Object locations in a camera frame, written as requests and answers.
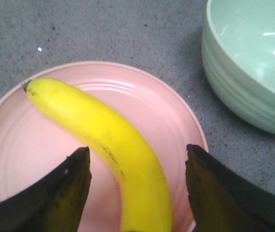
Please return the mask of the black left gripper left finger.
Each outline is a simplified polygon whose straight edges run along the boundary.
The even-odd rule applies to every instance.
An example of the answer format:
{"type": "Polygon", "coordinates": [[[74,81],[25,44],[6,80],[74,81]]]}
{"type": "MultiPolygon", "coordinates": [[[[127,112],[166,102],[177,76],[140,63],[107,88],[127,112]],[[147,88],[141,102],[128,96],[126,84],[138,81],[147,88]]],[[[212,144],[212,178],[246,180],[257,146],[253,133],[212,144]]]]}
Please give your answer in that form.
{"type": "Polygon", "coordinates": [[[90,152],[80,147],[35,184],[0,202],[0,232],[76,232],[90,183],[90,152]]]}

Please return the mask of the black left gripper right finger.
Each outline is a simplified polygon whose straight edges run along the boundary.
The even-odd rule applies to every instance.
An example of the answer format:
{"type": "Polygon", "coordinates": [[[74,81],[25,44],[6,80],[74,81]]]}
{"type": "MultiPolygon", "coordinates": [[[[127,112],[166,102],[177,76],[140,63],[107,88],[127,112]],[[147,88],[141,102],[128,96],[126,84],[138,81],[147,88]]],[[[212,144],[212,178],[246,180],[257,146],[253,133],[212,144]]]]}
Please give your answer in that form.
{"type": "Polygon", "coordinates": [[[200,232],[275,232],[275,195],[187,145],[186,185],[200,232]]]}

